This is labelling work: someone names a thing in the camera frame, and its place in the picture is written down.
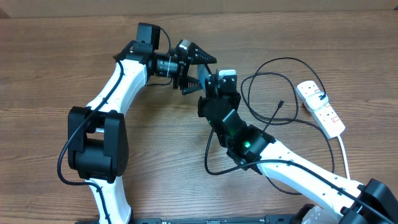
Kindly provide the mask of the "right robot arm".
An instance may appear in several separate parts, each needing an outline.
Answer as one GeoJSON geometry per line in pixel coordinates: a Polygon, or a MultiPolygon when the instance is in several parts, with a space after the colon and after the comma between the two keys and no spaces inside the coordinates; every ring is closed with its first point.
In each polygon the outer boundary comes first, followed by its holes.
{"type": "Polygon", "coordinates": [[[205,97],[198,115],[205,117],[237,169],[252,169],[309,198],[297,223],[397,223],[397,199],[382,182],[366,185],[329,172],[298,156],[265,131],[248,126],[236,110],[240,95],[234,75],[200,79],[205,97]]]}

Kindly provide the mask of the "Samsung Galaxy smartphone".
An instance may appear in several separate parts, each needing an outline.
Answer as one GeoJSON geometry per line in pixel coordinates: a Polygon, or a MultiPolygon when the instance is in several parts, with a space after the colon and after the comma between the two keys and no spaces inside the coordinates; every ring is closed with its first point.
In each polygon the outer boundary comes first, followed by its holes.
{"type": "Polygon", "coordinates": [[[206,91],[206,79],[211,77],[211,71],[207,64],[199,64],[197,66],[197,77],[201,87],[203,88],[203,91],[206,91]]]}

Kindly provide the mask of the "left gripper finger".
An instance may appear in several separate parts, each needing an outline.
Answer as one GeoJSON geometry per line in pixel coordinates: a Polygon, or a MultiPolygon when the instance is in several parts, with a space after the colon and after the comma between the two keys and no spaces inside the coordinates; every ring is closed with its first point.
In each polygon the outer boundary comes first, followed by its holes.
{"type": "Polygon", "coordinates": [[[214,56],[206,53],[194,42],[191,42],[188,46],[188,61],[191,65],[217,63],[214,56]]]}
{"type": "Polygon", "coordinates": [[[203,87],[197,78],[186,76],[181,82],[182,95],[187,95],[202,89],[203,87]]]}

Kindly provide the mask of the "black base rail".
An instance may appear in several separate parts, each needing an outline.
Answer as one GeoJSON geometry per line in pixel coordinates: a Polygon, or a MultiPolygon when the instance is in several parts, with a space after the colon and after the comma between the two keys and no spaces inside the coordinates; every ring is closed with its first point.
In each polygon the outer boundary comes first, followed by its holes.
{"type": "Polygon", "coordinates": [[[160,219],[138,218],[130,220],[128,224],[293,224],[301,221],[291,214],[266,215],[264,217],[239,218],[186,218],[160,219]]]}

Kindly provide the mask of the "white power strip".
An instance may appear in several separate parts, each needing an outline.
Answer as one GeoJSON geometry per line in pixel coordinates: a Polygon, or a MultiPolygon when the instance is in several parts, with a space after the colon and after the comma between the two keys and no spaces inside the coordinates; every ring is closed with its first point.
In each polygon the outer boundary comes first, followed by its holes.
{"type": "MultiPolygon", "coordinates": [[[[308,96],[315,93],[324,94],[324,92],[321,91],[317,84],[312,80],[298,84],[295,90],[303,101],[305,107],[305,99],[308,96]]],[[[328,139],[338,138],[341,140],[341,134],[345,130],[345,125],[336,111],[332,108],[331,104],[329,104],[329,101],[324,107],[310,113],[328,139]]]]}

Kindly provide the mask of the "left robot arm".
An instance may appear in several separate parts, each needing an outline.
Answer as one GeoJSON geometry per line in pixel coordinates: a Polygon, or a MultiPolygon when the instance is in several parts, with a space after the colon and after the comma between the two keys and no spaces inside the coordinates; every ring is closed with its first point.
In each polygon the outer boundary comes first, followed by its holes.
{"type": "Polygon", "coordinates": [[[184,95],[202,88],[187,75],[191,65],[217,59],[189,40],[181,40],[167,53],[158,53],[157,25],[139,23],[136,39],[114,56],[114,73],[101,92],[85,107],[68,114],[68,139],[57,162],[59,179],[67,185],[90,187],[99,211],[97,223],[133,223],[122,175],[129,159],[125,115],[135,96],[153,75],[170,79],[184,95]]]}

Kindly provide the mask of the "white charger plug adapter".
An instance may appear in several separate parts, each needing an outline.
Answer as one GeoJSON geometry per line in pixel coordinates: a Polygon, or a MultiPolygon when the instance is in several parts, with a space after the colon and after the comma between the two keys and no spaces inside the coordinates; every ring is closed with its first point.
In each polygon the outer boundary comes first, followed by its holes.
{"type": "Polygon", "coordinates": [[[326,94],[315,93],[305,99],[305,105],[310,112],[313,112],[324,107],[328,103],[328,101],[329,99],[326,94]]]}

